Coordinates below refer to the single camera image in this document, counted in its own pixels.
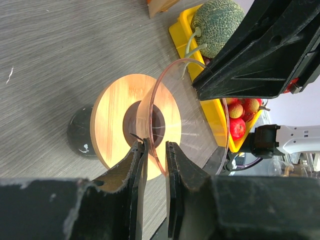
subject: lychee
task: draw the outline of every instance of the lychee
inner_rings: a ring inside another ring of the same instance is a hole
[[[235,104],[236,102],[238,102],[238,98],[236,97],[226,98],[225,101],[227,105]]]
[[[250,112],[250,113],[246,113],[244,114],[244,116],[242,117],[242,120],[247,122],[250,122],[252,119],[254,119],[255,114]]]
[[[229,117],[232,119],[240,118],[244,112],[244,108],[239,103],[233,103],[228,106]]]
[[[255,98],[247,98],[242,105],[247,114],[256,113],[259,110],[259,101]]]

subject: cantaloupe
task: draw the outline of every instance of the cantaloupe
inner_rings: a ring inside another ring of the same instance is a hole
[[[195,36],[198,46],[207,44],[200,50],[201,54],[213,59],[224,47],[244,19],[244,10],[233,0],[209,0],[194,14],[191,29],[201,30],[201,35]]]

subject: gray wooden table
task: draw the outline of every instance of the gray wooden table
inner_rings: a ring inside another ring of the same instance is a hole
[[[0,177],[94,179],[104,173],[98,160],[82,159],[68,147],[70,117],[122,76],[157,78],[179,58],[169,26],[183,9],[201,2],[182,0],[149,19],[146,0],[2,0]],[[189,82],[170,87],[176,89],[182,120],[203,122],[184,124],[182,132],[201,134],[183,134],[181,141],[202,167],[216,142]],[[143,239],[163,221],[165,206],[165,178],[159,176],[146,186]]]

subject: white mark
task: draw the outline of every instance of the white mark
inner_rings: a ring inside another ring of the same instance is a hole
[[[198,133],[187,133],[187,132],[182,132],[181,135],[188,135],[188,136],[200,136]]]
[[[181,144],[182,144],[182,145],[185,145],[185,146],[187,146],[187,147],[189,147],[189,148],[192,148],[192,149],[200,150],[200,147],[197,147],[197,146],[188,144],[188,143],[186,143],[186,142],[181,143]]]
[[[71,237],[74,223],[79,216],[79,209],[82,202],[81,199],[83,198],[83,195],[84,195],[83,191],[84,191],[83,189],[80,192],[78,191],[75,207],[70,209],[68,216],[63,222],[63,233],[65,236],[65,239],[69,239]]]
[[[164,129],[166,126],[153,126],[153,129]]]
[[[71,126],[72,122],[74,121],[75,117],[76,117],[76,116],[73,116],[73,118],[71,119],[71,121],[70,121],[70,126]]]
[[[10,78],[11,78],[13,72],[14,72],[14,66],[12,66],[11,72],[10,72],[10,74],[9,74],[9,78],[8,78],[8,80],[6,81],[5,84],[8,84],[8,82],[10,81]]]
[[[83,147],[85,148],[85,151],[82,151],[80,149],[79,149],[79,151],[84,153],[84,154],[88,153],[89,152],[88,144],[83,145]]]
[[[52,193],[50,196],[49,202],[52,203],[52,201],[56,198],[56,196],[57,195],[55,193]]]
[[[153,136],[157,136],[157,137],[161,137],[161,138],[163,137],[163,135],[162,135],[162,136],[160,136],[160,135],[155,134],[155,133],[153,134]]]

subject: yellow plastic tray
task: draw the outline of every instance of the yellow plastic tray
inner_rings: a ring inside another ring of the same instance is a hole
[[[171,34],[172,40],[174,42],[176,50],[179,53],[180,58],[185,57],[185,51],[186,51],[188,39],[193,34],[190,27],[191,20],[195,12],[200,7],[201,5],[198,5],[183,11],[179,16],[177,23],[175,23],[169,28],[169,32]],[[190,45],[190,51],[195,49],[196,47],[197,47],[197,43],[195,39],[193,39]],[[195,60],[198,60],[199,62],[204,64],[204,59],[202,58],[200,51],[197,51],[194,55],[191,56],[191,58],[194,58]],[[195,63],[190,63],[188,65],[188,72],[190,74],[192,81],[194,81],[195,78],[202,71],[203,71],[203,68]],[[225,147],[227,142],[227,122],[226,122],[226,116],[224,114],[220,100],[214,99],[214,100],[200,101],[200,104],[204,112],[204,115],[209,123],[209,126],[212,130],[216,143],[218,144],[218,146]],[[246,131],[242,138],[234,141],[231,136],[229,137],[229,149],[231,152],[236,153],[239,151],[241,145],[244,143],[246,137],[248,136],[248,133],[250,132],[252,127],[255,125],[260,114],[261,114],[261,111],[255,114],[252,121],[247,122],[245,124]]]

